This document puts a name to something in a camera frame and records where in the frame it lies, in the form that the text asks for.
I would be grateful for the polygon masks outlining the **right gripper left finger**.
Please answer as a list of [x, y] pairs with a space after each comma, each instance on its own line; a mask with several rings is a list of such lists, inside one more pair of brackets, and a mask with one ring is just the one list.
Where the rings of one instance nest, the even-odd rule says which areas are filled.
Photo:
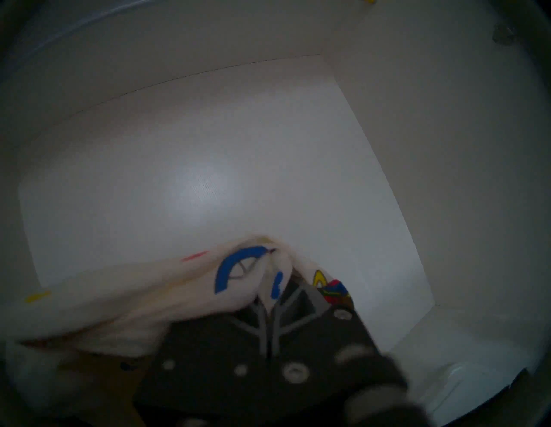
[[259, 296], [246, 307], [231, 313], [229, 320], [256, 340], [259, 356], [271, 357], [271, 313]]

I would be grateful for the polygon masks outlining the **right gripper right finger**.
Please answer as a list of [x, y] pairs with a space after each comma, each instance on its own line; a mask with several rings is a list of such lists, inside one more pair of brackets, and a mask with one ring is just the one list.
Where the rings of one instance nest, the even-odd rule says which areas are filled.
[[295, 331], [321, 317], [330, 308], [318, 288], [304, 280], [291, 280], [271, 315], [271, 356], [277, 357]]

